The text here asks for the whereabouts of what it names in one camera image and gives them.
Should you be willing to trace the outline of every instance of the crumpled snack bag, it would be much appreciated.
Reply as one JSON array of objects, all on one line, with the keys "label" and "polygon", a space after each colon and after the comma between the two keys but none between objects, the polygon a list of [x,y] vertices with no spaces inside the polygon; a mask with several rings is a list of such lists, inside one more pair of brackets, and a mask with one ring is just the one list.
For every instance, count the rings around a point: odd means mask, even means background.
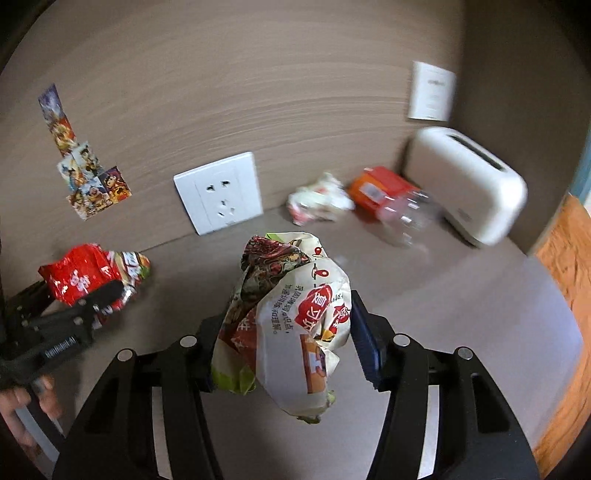
[{"label": "crumpled snack bag", "polygon": [[214,348],[214,380],[244,394],[256,377],[288,414],[317,422],[334,400],[333,351],[349,337],[349,278],[309,233],[253,237],[242,269]]},{"label": "crumpled snack bag", "polygon": [[287,197],[286,205],[297,226],[316,219],[336,221],[343,212],[355,208],[343,184],[330,173],[322,174],[312,185],[298,188]]},{"label": "crumpled snack bag", "polygon": [[150,261],[137,252],[104,251],[98,244],[74,247],[60,261],[39,267],[39,273],[49,286],[56,300],[69,306],[91,291],[112,281],[121,280],[122,297],[113,305],[100,311],[100,327],[105,315],[122,309],[137,293],[137,287],[150,274]]}]

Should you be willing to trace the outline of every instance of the metal screw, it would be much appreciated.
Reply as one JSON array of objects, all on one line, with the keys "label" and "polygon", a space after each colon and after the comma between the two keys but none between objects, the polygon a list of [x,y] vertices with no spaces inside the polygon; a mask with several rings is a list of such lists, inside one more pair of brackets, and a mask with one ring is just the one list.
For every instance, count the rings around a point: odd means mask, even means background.
[{"label": "metal screw", "polygon": [[186,337],[181,338],[180,343],[182,347],[191,348],[196,345],[197,339],[193,335],[187,335]]},{"label": "metal screw", "polygon": [[457,354],[464,360],[470,360],[474,356],[474,352],[472,352],[467,346],[460,347],[457,350]]},{"label": "metal screw", "polygon": [[133,355],[134,353],[128,348],[126,348],[125,350],[121,350],[117,354],[117,360],[119,360],[119,362],[126,362],[127,360],[131,360]]},{"label": "metal screw", "polygon": [[410,345],[410,338],[408,338],[403,333],[399,333],[394,336],[394,343],[398,346],[409,346]]}]

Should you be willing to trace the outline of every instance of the white toaster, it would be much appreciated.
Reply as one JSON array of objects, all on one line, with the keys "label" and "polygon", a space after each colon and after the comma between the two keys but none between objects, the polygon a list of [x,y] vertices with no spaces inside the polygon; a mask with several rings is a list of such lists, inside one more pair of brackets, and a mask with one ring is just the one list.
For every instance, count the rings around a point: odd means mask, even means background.
[{"label": "white toaster", "polygon": [[411,141],[404,175],[431,194],[447,220],[478,247],[499,242],[525,205],[525,181],[456,130],[428,127]]}]

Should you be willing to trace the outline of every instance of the clear plastic bottle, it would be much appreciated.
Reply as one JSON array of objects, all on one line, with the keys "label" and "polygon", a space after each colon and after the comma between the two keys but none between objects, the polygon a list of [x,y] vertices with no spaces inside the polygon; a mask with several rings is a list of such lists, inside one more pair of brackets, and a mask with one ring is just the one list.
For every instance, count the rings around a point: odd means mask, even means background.
[{"label": "clear plastic bottle", "polygon": [[388,230],[393,243],[410,246],[439,213],[438,204],[426,192],[413,190],[396,198],[387,197],[376,217]]}]

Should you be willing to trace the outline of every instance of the anime sticker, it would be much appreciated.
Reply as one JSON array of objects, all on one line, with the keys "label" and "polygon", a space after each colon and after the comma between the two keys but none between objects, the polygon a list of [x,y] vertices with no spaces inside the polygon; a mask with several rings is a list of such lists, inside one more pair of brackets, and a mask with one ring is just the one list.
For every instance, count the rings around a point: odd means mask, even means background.
[{"label": "anime sticker", "polygon": [[109,192],[109,197],[113,203],[118,203],[127,197],[131,197],[131,191],[117,167],[107,170],[99,178]]},{"label": "anime sticker", "polygon": [[72,155],[67,155],[57,164],[57,169],[61,177],[66,181],[70,187],[71,192],[75,192],[82,187],[87,181],[92,180],[91,174],[85,174],[79,167],[78,163]]},{"label": "anime sticker", "polygon": [[117,167],[103,168],[88,142],[79,144],[57,94],[55,84],[39,97],[43,118],[60,150],[57,164],[70,194],[67,201],[86,220],[101,210],[131,197],[131,191]]},{"label": "anime sticker", "polygon": [[69,155],[78,146],[78,142],[72,126],[61,107],[61,100],[57,94],[55,84],[43,92],[38,100],[43,112],[43,118],[53,136],[53,141],[60,150],[61,156]]},{"label": "anime sticker", "polygon": [[82,173],[84,173],[85,177],[88,177],[89,180],[99,176],[105,171],[88,142],[84,142],[77,149],[73,150],[72,156],[76,160]]}]

